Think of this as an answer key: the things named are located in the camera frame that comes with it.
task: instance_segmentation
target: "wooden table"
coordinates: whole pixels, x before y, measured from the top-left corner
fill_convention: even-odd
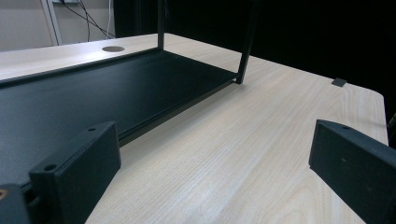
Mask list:
[[[121,46],[122,52],[102,47]],[[156,46],[156,35],[0,54],[0,78]],[[166,35],[165,49],[236,72],[240,53]],[[120,149],[122,167],[87,223],[362,223],[313,172],[317,119],[387,143],[374,91],[251,57],[233,84]]]

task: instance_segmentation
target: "light wood tabletop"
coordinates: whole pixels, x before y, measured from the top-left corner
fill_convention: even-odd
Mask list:
[[[0,54],[20,77],[156,46],[156,35]],[[103,47],[121,46],[122,52]],[[237,71],[241,54],[165,35],[165,49]],[[309,169],[317,119],[388,142],[374,91],[250,57],[232,84],[120,149],[122,166],[87,223],[362,223]]]

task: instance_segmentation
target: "black metal post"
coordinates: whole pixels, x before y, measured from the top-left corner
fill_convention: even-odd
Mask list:
[[[239,76],[236,79],[236,83],[238,84],[242,84],[244,81],[245,72],[248,66],[248,56],[250,55],[251,46],[253,45],[254,33],[256,31],[256,25],[259,19],[261,6],[262,0],[253,0],[247,34],[245,36],[244,48],[242,50],[241,62],[238,69]]]
[[[163,49],[164,34],[165,34],[164,1],[158,0],[158,49]]]

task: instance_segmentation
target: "wire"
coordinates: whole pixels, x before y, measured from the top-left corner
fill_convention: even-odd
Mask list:
[[[84,6],[84,3],[82,3],[82,0],[78,0],[78,3],[82,7],[82,9],[84,9],[84,11],[85,11],[85,18],[87,20],[87,29],[88,29],[88,40],[87,40],[87,42],[90,42],[91,31],[90,31],[90,19],[88,19],[88,12],[87,12],[87,9]]]
[[[78,15],[79,17],[81,17],[82,19],[84,19],[84,21],[86,20],[83,16],[81,16],[80,14],[78,14],[75,10],[71,9],[70,7],[68,7],[65,3],[63,3],[64,6],[69,9],[70,11],[72,11],[74,14]],[[106,30],[102,29],[101,27],[98,26],[98,24],[94,21],[94,19],[91,17],[91,15],[88,13],[88,16],[91,18],[91,20],[94,22],[89,21],[89,23],[91,25],[93,25],[94,27],[98,28],[104,35],[106,35]]]
[[[108,30],[110,29],[110,21],[111,21],[111,0],[108,0],[108,24],[107,24],[106,39],[108,39]]]

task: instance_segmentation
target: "black metal rack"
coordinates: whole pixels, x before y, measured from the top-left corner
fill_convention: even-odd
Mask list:
[[[80,204],[78,195],[87,192],[61,189],[72,187],[73,180],[81,179],[82,175],[97,173],[102,166],[98,162],[106,158],[113,158],[106,162],[116,168],[101,172],[111,177],[117,172],[119,152],[97,149],[93,144],[105,138],[111,140],[108,147],[119,147],[117,141],[112,141],[115,132],[106,136],[103,133],[117,125],[116,137],[125,144],[227,85],[243,82],[260,1],[252,5],[238,73],[164,50],[163,6],[164,1],[159,0],[155,49],[0,82],[0,185],[21,186],[21,192],[15,191],[19,188],[15,185],[0,186],[0,221],[8,221],[12,215],[27,222],[85,221],[111,178],[102,181],[97,176],[86,183],[100,188],[89,193],[94,203],[83,206],[84,213],[78,219],[69,203]],[[85,133],[98,132],[101,129],[92,126],[110,121],[115,124],[105,125],[97,134]],[[103,160],[95,159],[98,150],[103,152],[103,156],[99,154]],[[51,162],[48,158],[58,159]],[[87,167],[88,173],[71,173]],[[9,213],[10,203],[18,204],[24,212]]]

